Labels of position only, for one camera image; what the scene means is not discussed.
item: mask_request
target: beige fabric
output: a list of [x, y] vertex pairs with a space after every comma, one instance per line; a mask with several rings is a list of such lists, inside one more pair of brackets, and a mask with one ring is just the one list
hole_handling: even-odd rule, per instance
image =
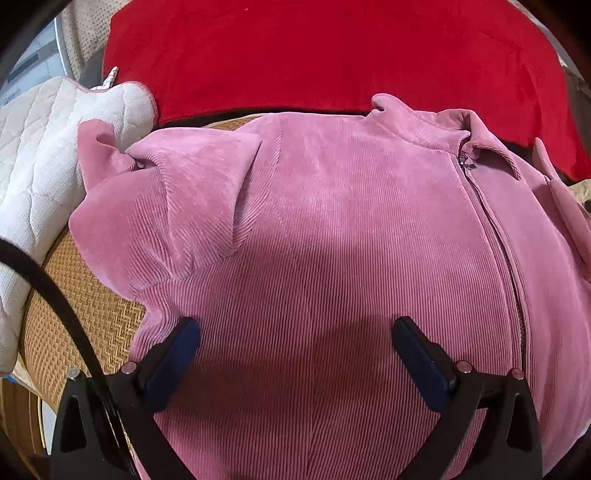
[[92, 54], [107, 43], [111, 17], [129, 2], [74, 0], [61, 13], [64, 43], [76, 80]]
[[37, 387], [33, 383], [33, 379], [29, 375], [29, 372], [25, 368], [25, 364], [24, 364], [22, 357], [20, 355], [18, 355], [17, 364], [14, 366], [14, 370], [12, 371], [10, 376], [13, 377], [14, 380], [19, 382], [28, 391], [39, 396], [39, 391], [37, 390]]
[[579, 183], [572, 185], [570, 190], [581, 203], [591, 200], [591, 180], [580, 181]]

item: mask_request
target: black cable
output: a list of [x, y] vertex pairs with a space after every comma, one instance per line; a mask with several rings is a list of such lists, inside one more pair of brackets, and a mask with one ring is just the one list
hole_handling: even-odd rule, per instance
[[111, 422], [111, 427], [113, 428], [119, 448], [126, 456], [128, 466], [132, 466], [135, 470], [135, 465], [123, 433], [121, 419], [117, 414], [115, 402], [107, 385], [103, 369], [90, 344], [90, 340], [86, 336], [86, 332], [80, 324], [80, 320], [64, 297], [64, 294], [51, 277], [31, 257], [20, 248], [2, 238], [0, 238], [0, 263], [11, 268], [29, 282], [31, 287], [39, 292], [61, 320], [80, 352], [82, 360], [84, 360], [84, 363], [88, 367], [93, 385], [96, 388], [96, 393], [102, 400], [105, 411], [109, 416], [109, 421]]

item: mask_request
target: red blanket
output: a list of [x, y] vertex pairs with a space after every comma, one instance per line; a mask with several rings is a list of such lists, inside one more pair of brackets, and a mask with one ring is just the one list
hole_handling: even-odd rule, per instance
[[573, 180], [591, 162], [564, 74], [506, 0], [134, 0], [112, 19], [104, 71], [148, 86], [160, 124], [224, 112], [476, 111], [497, 137], [540, 137]]

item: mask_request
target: jacket zipper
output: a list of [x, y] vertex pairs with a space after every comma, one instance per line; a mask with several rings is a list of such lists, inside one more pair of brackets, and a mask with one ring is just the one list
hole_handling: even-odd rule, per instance
[[478, 199], [478, 203], [480, 203], [480, 207], [482, 208], [482, 211], [484, 212], [489, 224], [491, 225], [492, 231], [495, 233], [496, 241], [501, 248], [501, 251], [503, 253], [503, 258], [505, 259], [505, 265], [506, 265], [507, 270], [509, 272], [509, 278], [511, 279], [511, 286], [513, 288], [513, 302], [514, 302], [515, 309], [517, 310], [517, 318], [519, 320], [519, 345], [521, 347], [521, 369], [525, 372], [525, 359], [526, 359], [526, 353], [527, 353], [527, 344], [525, 341], [525, 314], [523, 311], [523, 306], [519, 300], [517, 279], [515, 278], [513, 268], [511, 267], [511, 262], [509, 261], [509, 254], [507, 253], [506, 246], [502, 242], [501, 236], [500, 236], [499, 231], [496, 227], [496, 224], [492, 220], [492, 216], [488, 212], [488, 210], [484, 204], [480, 190], [476, 187], [475, 182], [471, 178], [471, 176], [469, 176], [467, 174], [467, 172], [469, 170], [474, 170], [476, 168], [476, 164], [473, 164], [473, 163], [468, 164], [468, 163], [466, 163], [466, 159], [467, 159], [467, 155], [464, 152], [462, 152], [461, 148], [460, 148], [460, 153], [457, 157], [458, 163], [460, 164], [460, 168], [462, 169], [462, 172], [464, 173], [464, 176], [466, 177], [468, 184], [470, 185], [470, 187], [472, 188], [472, 191], [476, 195], [476, 198]]

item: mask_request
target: jacket collar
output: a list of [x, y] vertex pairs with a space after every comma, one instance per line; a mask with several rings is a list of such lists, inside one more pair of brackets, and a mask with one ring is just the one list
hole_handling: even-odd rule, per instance
[[403, 140], [452, 155], [459, 155], [461, 150], [474, 162], [481, 150], [492, 150], [507, 161], [517, 180], [522, 178], [516, 155], [471, 110], [416, 111], [387, 93], [374, 95], [372, 106], [369, 116]]

